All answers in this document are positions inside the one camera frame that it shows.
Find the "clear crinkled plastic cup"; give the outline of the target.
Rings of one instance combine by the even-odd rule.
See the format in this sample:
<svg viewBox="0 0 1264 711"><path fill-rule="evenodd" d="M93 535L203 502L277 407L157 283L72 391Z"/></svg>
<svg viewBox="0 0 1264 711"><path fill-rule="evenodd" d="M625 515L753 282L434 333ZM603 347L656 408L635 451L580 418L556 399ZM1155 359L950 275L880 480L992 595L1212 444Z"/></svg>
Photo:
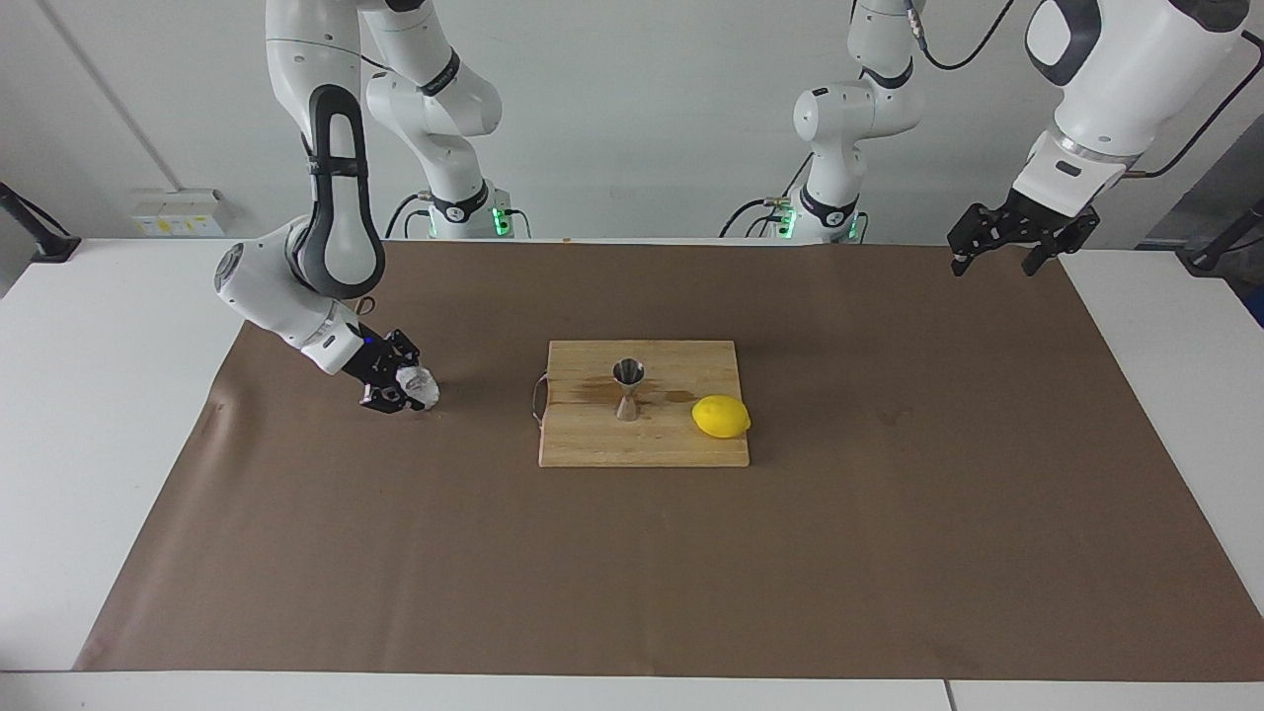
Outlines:
<svg viewBox="0 0 1264 711"><path fill-rule="evenodd" d="M425 411L439 402L439 385L428 369L421 366L399 367L394 377L412 410Z"/></svg>

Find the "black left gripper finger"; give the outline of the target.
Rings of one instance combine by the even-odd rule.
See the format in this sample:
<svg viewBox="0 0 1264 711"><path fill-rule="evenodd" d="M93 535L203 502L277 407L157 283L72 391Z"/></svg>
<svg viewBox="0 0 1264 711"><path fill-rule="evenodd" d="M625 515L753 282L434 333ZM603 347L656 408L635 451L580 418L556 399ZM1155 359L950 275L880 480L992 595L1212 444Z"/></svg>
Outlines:
<svg viewBox="0 0 1264 711"><path fill-rule="evenodd" d="M948 232L948 245L952 252L951 269L956 277L962 277L969 269L975 257L999 248L996 224L999 215L980 202L972 202Z"/></svg>
<svg viewBox="0 0 1264 711"><path fill-rule="evenodd" d="M1028 277L1034 277L1048 261L1057 256L1074 256L1085 245L1096 228L1100 225L1100 215L1095 207L1085 207L1074 220L1066 226L1052 232L1040 230L1040 239L1031 247L1029 256L1023 261L1023 271Z"/></svg>

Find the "wooden cutting board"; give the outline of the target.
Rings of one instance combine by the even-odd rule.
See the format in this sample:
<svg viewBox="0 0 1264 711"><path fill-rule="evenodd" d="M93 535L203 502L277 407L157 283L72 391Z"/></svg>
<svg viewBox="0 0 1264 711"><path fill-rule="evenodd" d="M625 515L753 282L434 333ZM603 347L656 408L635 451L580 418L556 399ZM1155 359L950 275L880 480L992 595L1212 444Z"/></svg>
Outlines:
<svg viewBox="0 0 1264 711"><path fill-rule="evenodd" d="M623 358L646 367L636 423L619 423L621 388L612 369ZM708 395L741 399L734 342L550 342L537 382L536 417L544 468L739 468L746 436L715 439L691 423Z"/></svg>

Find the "black stand with clamp foot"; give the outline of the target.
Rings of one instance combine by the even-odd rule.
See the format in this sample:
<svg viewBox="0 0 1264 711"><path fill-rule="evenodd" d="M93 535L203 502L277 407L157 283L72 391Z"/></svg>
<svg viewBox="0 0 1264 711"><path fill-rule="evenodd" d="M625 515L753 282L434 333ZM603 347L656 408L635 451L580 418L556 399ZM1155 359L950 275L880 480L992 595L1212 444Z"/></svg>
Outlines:
<svg viewBox="0 0 1264 711"><path fill-rule="evenodd" d="M1264 197L1256 199L1213 239L1193 249L1179 249L1177 257L1191 275L1206 277L1218 273L1226 256L1245 256L1256 245L1264 245Z"/></svg>
<svg viewBox="0 0 1264 711"><path fill-rule="evenodd" d="M81 244L81 238L72 235L44 207L21 197L14 189L0 181L0 210L27 230L35 240L33 263L64 263Z"/></svg>

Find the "steel cocktail jigger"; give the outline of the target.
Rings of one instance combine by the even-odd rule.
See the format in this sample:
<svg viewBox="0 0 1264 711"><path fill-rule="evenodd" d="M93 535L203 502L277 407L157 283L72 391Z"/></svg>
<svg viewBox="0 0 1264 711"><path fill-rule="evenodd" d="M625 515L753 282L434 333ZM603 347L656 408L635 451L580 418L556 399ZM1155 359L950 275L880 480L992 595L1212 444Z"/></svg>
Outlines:
<svg viewBox="0 0 1264 711"><path fill-rule="evenodd" d="M619 423L636 423L640 415L637 391L643 383L646 367L636 358L623 358L613 366L613 380L621 388L621 400L616 407Z"/></svg>

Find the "brown paper table mat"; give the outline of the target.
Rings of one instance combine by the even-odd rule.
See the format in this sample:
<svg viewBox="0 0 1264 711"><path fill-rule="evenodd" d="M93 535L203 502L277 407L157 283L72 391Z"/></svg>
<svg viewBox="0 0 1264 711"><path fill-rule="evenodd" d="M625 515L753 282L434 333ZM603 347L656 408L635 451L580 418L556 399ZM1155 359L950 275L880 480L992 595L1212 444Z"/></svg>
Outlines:
<svg viewBox="0 0 1264 711"><path fill-rule="evenodd" d="M1264 682L1264 617L1060 264L397 243L382 415L244 325L81 671ZM545 469L550 342L733 342L750 466Z"/></svg>

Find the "yellow lemon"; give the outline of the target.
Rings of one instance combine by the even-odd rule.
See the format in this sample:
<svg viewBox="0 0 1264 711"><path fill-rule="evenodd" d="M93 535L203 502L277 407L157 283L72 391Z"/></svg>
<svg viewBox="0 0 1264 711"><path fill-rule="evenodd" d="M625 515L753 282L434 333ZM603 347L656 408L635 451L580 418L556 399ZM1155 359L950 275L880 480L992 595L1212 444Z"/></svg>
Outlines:
<svg viewBox="0 0 1264 711"><path fill-rule="evenodd" d="M728 395L708 395L699 399L690 410L691 423L702 433L715 439L736 439L752 428L750 410L744 401Z"/></svg>

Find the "dark grey background panel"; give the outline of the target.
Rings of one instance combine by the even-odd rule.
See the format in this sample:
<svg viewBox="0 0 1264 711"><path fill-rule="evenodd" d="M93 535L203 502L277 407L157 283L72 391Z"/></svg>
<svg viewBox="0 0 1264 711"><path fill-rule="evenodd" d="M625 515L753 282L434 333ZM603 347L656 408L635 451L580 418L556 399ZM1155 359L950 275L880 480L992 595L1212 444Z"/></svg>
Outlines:
<svg viewBox="0 0 1264 711"><path fill-rule="evenodd" d="M1264 199L1264 116L1176 202L1138 244L1141 250L1197 250Z"/></svg>

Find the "white wall power outlet strip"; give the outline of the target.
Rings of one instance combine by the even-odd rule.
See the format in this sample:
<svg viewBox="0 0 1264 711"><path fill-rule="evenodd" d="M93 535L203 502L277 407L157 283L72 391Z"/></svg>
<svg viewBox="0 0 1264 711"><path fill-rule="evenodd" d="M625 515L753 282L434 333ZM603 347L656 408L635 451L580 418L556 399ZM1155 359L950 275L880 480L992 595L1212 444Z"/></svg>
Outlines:
<svg viewBox="0 0 1264 711"><path fill-rule="evenodd" d="M228 218L217 191L137 191L131 194L131 225L149 238L225 238Z"/></svg>

